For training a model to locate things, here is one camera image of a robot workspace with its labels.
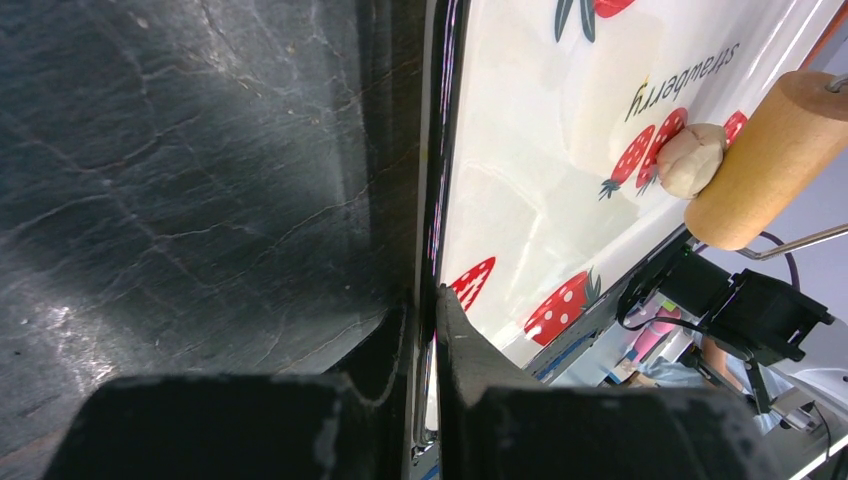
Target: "strawberry print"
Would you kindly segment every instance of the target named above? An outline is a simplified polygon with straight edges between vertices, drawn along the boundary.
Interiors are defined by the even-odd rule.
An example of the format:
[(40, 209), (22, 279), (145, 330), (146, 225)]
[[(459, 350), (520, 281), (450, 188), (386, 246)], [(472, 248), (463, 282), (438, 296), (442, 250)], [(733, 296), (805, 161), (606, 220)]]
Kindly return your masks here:
[(595, 12), (601, 18), (614, 17), (635, 0), (595, 0)]
[[(595, 41), (595, 15), (610, 18), (618, 15), (629, 7), (635, 0), (580, 0), (580, 22), (583, 24), (583, 35), (589, 42)], [(556, 15), (554, 15), (554, 38), (558, 42), (565, 30), (565, 21), (571, 11), (574, 0), (557, 0)]]
[(736, 111), (730, 118), (724, 122), (724, 132), (727, 133), (727, 146), (729, 147), (736, 137), (739, 135), (739, 132), (742, 131), (742, 127), (748, 123), (748, 117), (745, 116), (744, 113), (739, 110)]
[(489, 275), (492, 274), (492, 269), (495, 267), (495, 257), (483, 260), (471, 270), (462, 274), (451, 284), (451, 287), (459, 297), (459, 303), (462, 304), (462, 309), (466, 312), (471, 308), (471, 304), (480, 294)]
[(603, 199), (604, 197), (612, 198), (612, 192), (621, 188), (621, 184), (627, 181), (630, 178), (630, 175), (636, 171), (636, 166), (639, 165), (639, 160), (642, 160), (642, 156), (645, 155), (645, 152), (648, 150), (648, 142), (651, 141), (651, 137), (654, 136), (654, 130), (656, 127), (653, 125), (649, 125), (648, 128), (642, 130), (642, 133), (633, 140), (624, 153), (621, 155), (621, 158), (618, 159), (618, 163), (615, 164), (615, 169), (612, 171), (612, 175), (610, 175), (609, 180), (604, 180), (601, 183), (601, 192), (600, 198), (598, 200)]
[(671, 112), (665, 121), (657, 130), (657, 136), (654, 138), (654, 143), (648, 149), (648, 154), (645, 160), (642, 161), (642, 167), (639, 169), (639, 174), (636, 176), (636, 188), (639, 189), (638, 195), (645, 193), (645, 190), (654, 183), (657, 179), (657, 155), (660, 149), (672, 137), (680, 133), (683, 127), (686, 126), (686, 120), (689, 117), (689, 112), (685, 108), (680, 107)]
[(543, 347), (571, 326), (601, 295), (601, 277), (592, 279), (592, 270), (580, 272), (556, 291), (533, 312), (524, 332)]

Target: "red strawberry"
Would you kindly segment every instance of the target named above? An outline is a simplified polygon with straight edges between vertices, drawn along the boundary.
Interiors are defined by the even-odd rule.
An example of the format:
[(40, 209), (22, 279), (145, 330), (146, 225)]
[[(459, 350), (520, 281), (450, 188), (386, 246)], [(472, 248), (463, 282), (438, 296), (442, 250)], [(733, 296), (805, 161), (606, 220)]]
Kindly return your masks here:
[(648, 142), (651, 141), (651, 137), (654, 135), (654, 129), (655, 127), (653, 125), (649, 125), (630, 143), (627, 150), (621, 155), (618, 163), (615, 164), (609, 180), (604, 180), (601, 183), (601, 192), (598, 200), (601, 200), (605, 196), (612, 198), (612, 192), (621, 188), (621, 184), (630, 178), (630, 175), (636, 170), (639, 160), (642, 159), (642, 155), (648, 150)]
[(621, 13), (635, 0), (595, 0), (595, 13), (601, 18), (610, 18)]
[(592, 282), (592, 271), (580, 272), (565, 282), (533, 312), (524, 332), (547, 347), (601, 295), (601, 277)]
[(742, 131), (742, 127), (748, 123), (748, 117), (745, 116), (744, 113), (739, 110), (736, 111), (730, 118), (724, 122), (724, 131), (727, 133), (727, 146), (736, 140), (736, 136), (739, 135), (739, 132)]
[(660, 129), (657, 130), (657, 136), (654, 138), (654, 143), (648, 150), (645, 160), (642, 161), (642, 167), (639, 169), (639, 175), (636, 176), (636, 188), (639, 189), (639, 194), (645, 193), (645, 190), (654, 183), (657, 178), (657, 154), (666, 142), (672, 137), (680, 133), (683, 127), (686, 126), (686, 120), (689, 113), (685, 108), (680, 107), (668, 114)]
[(459, 297), (459, 303), (462, 304), (462, 309), (466, 312), (471, 308), (471, 304), (474, 303), (474, 299), (477, 298), (480, 290), (483, 289), (483, 285), (486, 284), (486, 280), (492, 273), (494, 266), (495, 257), (487, 258), (471, 270), (462, 274), (461, 277), (451, 284), (451, 288)]

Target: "wooden rolling pin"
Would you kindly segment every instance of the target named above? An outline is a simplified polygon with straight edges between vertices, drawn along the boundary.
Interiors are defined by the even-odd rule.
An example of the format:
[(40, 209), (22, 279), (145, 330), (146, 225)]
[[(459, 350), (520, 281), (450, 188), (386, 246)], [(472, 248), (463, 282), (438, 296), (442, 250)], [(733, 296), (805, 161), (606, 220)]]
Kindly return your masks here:
[(848, 86), (789, 72), (766, 95), (715, 177), (686, 207), (686, 227), (723, 250), (748, 245), (848, 146)]

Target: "strawberry text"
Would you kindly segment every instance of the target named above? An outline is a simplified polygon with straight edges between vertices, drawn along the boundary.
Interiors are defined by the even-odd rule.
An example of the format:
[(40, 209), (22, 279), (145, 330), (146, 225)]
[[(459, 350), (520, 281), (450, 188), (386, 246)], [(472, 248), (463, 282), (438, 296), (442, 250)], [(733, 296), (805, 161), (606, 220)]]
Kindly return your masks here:
[(657, 102), (659, 102), (660, 98), (667, 98), (672, 92), (674, 92), (673, 100), (677, 100), (680, 90), (682, 90), (686, 85), (691, 85), (696, 80), (704, 78), (707, 75), (718, 73), (718, 71), (721, 70), (721, 67), (730, 63), (730, 61), (733, 60), (733, 53), (736, 52), (737, 48), (739, 48), (738, 43), (732, 47), (725, 48), (717, 57), (712, 55), (706, 60), (697, 63), (695, 66), (687, 68), (679, 74), (674, 75), (664, 81), (659, 87), (656, 85), (652, 86), (650, 93), (648, 93), (647, 100), (645, 100), (645, 92), (648, 91), (648, 82), (646, 80), (639, 89), (636, 90), (636, 95), (633, 97), (633, 102), (630, 104), (630, 110), (627, 112), (627, 117), (624, 121), (626, 122), (631, 117), (635, 117), (636, 115), (639, 115), (645, 110), (653, 107), (657, 104)]

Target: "cracked surface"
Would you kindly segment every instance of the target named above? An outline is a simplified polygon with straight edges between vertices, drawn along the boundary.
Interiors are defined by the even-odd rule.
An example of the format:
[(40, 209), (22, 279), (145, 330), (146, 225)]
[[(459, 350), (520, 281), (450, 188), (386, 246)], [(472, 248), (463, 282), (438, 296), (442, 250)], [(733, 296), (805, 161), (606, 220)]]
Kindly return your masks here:
[(412, 285), (423, 0), (0, 5), (0, 478), (138, 373), (330, 366)]

